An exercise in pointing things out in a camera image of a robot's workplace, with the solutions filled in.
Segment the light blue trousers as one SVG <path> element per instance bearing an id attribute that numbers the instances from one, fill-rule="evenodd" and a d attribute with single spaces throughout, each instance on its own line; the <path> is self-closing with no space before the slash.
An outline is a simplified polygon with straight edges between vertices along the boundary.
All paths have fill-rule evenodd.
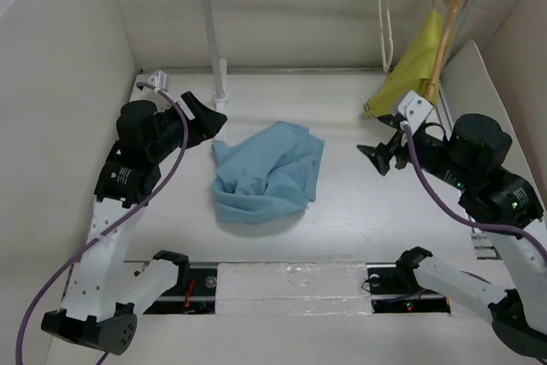
<path id="1" fill-rule="evenodd" d="M 212 195 L 220 228 L 267 235 L 297 221 L 316 200 L 325 141 L 308 127 L 278 121 L 230 146 L 212 144 Z"/>

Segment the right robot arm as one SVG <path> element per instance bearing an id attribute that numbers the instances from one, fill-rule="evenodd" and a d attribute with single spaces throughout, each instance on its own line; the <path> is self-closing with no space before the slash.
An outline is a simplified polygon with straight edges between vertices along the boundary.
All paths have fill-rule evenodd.
<path id="1" fill-rule="evenodd" d="M 435 138 L 430 123 L 411 132 L 401 115 L 379 121 L 395 129 L 387 144 L 357 149 L 381 175 L 412 165 L 430 198 L 453 220 L 486 234 L 514 288 L 495 286 L 414 247 L 395 262 L 402 300 L 434 291 L 473 311 L 514 353 L 546 362 L 546 227 L 532 185 L 503 167 L 511 136 L 491 117 L 460 116 Z"/>

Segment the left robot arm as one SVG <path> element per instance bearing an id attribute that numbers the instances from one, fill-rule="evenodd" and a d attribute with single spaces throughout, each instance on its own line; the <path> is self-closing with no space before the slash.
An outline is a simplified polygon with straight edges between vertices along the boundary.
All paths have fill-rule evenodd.
<path id="1" fill-rule="evenodd" d="M 125 290 L 118 281 L 136 226 L 152 198 L 174 176 L 185 151 L 212 139 L 227 117 L 191 92 L 181 96 L 192 113 L 171 101 L 160 111 L 149 100 L 125 104 L 117 139 L 94 190 L 85 250 L 59 309 L 44 314 L 41 328 L 68 343 L 119 356 L 130 346 L 138 318 L 164 293 L 191 286 L 187 256 L 158 251 Z"/>

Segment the white plastic hanger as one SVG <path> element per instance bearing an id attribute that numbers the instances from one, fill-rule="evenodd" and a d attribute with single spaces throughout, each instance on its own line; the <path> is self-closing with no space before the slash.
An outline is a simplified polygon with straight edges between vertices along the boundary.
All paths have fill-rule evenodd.
<path id="1" fill-rule="evenodd" d="M 378 12 L 381 65 L 383 71 L 388 73 L 394 56 L 390 0 L 378 0 Z"/>

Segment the wooden hanger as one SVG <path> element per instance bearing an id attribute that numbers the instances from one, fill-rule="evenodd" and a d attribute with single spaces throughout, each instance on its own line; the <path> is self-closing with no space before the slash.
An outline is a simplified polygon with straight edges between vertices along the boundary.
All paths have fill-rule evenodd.
<path id="1" fill-rule="evenodd" d="M 431 77 L 426 85 L 424 92 L 424 98 L 436 105 L 438 101 L 438 87 L 439 78 L 441 73 L 442 61 L 447 51 L 447 46 L 450 42 L 450 35 L 452 29 L 456 23 L 456 17 L 458 16 L 459 9 L 462 4 L 462 0 L 441 0 L 447 8 L 447 14 L 444 19 L 443 31 L 441 32 L 440 40 L 438 43 L 437 53 L 432 67 Z M 432 0 L 432 5 L 435 5 L 436 0 Z"/>

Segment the yellow-green garment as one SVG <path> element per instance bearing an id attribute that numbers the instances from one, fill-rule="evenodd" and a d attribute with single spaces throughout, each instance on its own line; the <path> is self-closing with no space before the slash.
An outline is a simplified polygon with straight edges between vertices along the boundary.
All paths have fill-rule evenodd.
<path id="1" fill-rule="evenodd" d="M 363 114 L 372 119 L 389 115 L 392 107 L 408 91 L 423 96 L 432 76 L 444 22 L 436 9 L 431 9 L 411 45 L 388 75 L 379 91 L 363 106 Z"/>

